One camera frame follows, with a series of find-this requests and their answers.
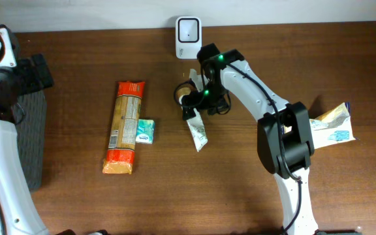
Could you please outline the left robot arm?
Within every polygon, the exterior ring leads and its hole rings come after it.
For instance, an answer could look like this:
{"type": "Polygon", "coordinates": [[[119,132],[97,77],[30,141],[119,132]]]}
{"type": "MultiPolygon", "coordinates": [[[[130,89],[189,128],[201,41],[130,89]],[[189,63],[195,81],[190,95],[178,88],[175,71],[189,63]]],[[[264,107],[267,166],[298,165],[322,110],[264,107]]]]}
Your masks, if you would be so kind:
{"type": "Polygon", "coordinates": [[[0,234],[48,234],[31,198],[18,153],[19,97],[54,84],[43,55],[21,59],[13,69],[0,67],[0,234]]]}

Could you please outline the white tube brown cap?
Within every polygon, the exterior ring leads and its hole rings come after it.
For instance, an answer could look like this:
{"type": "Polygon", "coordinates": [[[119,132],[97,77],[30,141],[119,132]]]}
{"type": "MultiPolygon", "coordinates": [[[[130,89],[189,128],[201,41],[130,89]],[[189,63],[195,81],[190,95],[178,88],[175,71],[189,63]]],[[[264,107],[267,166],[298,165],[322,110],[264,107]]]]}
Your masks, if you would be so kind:
{"type": "MultiPolygon", "coordinates": [[[[190,69],[187,84],[190,84],[194,88],[199,88],[201,91],[204,89],[202,85],[201,75],[198,75],[195,69],[190,69]]],[[[178,98],[178,103],[182,104],[183,98],[186,98],[186,96],[188,96],[190,92],[191,89],[187,86],[177,88],[176,97],[178,98]]],[[[200,112],[196,108],[182,108],[182,110],[183,120],[187,122],[189,130],[193,137],[195,148],[199,152],[208,142],[208,138],[205,132],[205,126],[200,112]]]]}

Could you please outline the green tissue pack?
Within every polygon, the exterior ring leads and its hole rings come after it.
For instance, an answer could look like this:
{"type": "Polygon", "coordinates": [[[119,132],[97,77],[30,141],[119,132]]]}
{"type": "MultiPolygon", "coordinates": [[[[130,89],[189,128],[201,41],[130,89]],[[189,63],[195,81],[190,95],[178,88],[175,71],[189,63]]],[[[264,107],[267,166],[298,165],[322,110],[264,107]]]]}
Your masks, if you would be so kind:
{"type": "Polygon", "coordinates": [[[139,119],[136,131],[136,143],[152,144],[155,122],[152,119],[139,119]]]}

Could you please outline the orange pasta package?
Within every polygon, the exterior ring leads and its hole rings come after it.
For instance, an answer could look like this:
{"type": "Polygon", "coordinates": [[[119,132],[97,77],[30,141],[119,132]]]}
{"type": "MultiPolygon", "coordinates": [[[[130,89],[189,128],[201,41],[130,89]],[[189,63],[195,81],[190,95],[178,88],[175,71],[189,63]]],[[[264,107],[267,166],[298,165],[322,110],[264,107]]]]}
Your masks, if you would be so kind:
{"type": "Polygon", "coordinates": [[[102,172],[131,174],[144,82],[119,82],[102,172]]]}

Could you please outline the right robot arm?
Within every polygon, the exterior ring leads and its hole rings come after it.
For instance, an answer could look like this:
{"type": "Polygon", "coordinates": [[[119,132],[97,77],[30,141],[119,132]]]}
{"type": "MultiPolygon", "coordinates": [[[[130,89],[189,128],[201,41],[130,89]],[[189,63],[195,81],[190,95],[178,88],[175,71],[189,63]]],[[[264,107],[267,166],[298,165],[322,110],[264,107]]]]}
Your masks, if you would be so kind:
{"type": "Polygon", "coordinates": [[[236,49],[222,53],[215,44],[197,53],[200,74],[180,84],[174,99],[182,118],[194,123],[201,110],[227,114],[230,95],[247,108],[257,122],[257,153],[274,176],[283,207],[283,234],[317,234],[309,196],[309,167],[315,152],[308,110],[276,95],[251,70],[236,49]]]}

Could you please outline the yellow white wipes bag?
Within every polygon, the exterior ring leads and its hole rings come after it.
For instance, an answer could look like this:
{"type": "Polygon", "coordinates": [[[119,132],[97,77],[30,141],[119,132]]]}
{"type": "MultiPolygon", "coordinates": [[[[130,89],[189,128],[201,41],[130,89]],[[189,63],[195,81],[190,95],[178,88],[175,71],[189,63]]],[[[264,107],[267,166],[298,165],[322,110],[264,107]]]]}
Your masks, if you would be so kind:
{"type": "Polygon", "coordinates": [[[343,102],[332,110],[310,119],[315,149],[356,140],[351,124],[351,104],[343,102]]]}

